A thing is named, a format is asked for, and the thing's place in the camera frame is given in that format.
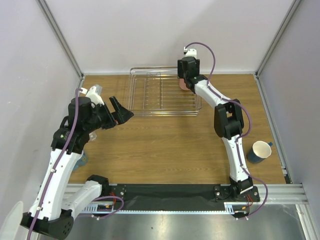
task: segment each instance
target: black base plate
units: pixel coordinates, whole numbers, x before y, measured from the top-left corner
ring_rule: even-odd
[[[233,196],[231,187],[220,184],[118,184],[112,191],[125,201],[129,211],[224,211],[224,202],[244,202],[247,195],[260,200],[258,188]],[[117,201],[115,209],[120,207]]]

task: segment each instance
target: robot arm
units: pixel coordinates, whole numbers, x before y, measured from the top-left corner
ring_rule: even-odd
[[[194,49],[185,51],[186,57],[178,60],[178,77],[184,82],[193,93],[201,96],[214,109],[214,129],[217,135],[222,138],[225,145],[229,164],[230,182],[234,189],[234,196],[241,195],[253,188],[253,181],[244,169],[249,173],[243,146],[242,138],[236,139],[242,134],[244,120],[241,108],[227,100],[230,98],[219,92],[208,79],[200,74],[200,60],[196,59],[197,52]]]
[[[23,227],[29,229],[36,212],[39,211],[33,231],[59,240],[65,239],[79,213],[94,199],[109,195],[111,189],[108,179],[92,175],[78,192],[63,201],[72,170],[81,158],[84,146],[90,139],[90,134],[100,128],[110,129],[124,124],[134,115],[122,107],[114,96],[109,98],[115,109],[115,112],[111,113],[100,96],[101,91],[102,87],[99,85],[95,85],[89,90],[81,89],[81,93],[85,96],[78,98],[78,117],[71,141],[54,169],[53,166],[55,166],[68,139],[75,119],[75,98],[71,100],[68,106],[68,116],[62,120],[60,128],[53,134],[49,166],[36,200],[29,212],[23,214],[21,221]],[[43,192],[45,195],[40,208],[38,206]]]

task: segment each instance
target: wire rack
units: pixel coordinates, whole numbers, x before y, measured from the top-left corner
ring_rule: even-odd
[[[130,70],[126,107],[136,116],[196,116],[202,98],[179,87],[177,67]]]

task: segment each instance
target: mug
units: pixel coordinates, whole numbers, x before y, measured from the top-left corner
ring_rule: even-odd
[[[246,155],[246,159],[253,164],[261,163],[271,155],[272,145],[272,142],[256,141]]]

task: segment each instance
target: wooden table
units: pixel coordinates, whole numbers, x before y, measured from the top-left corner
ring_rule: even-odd
[[[109,97],[126,105],[127,75],[87,76],[84,87],[103,87],[102,98],[110,111]],[[253,75],[214,75],[212,84],[225,96],[239,99],[250,112],[251,134],[244,138],[246,154],[255,141],[273,142],[268,120]],[[243,114],[245,127],[248,120]],[[198,116],[134,116],[127,123],[98,130],[97,139],[85,146],[88,163],[70,177],[84,183],[92,175],[111,183],[227,184],[230,167],[223,141],[213,128],[214,110],[203,101]],[[268,184],[284,184],[276,147],[259,164],[247,162],[253,176]]]

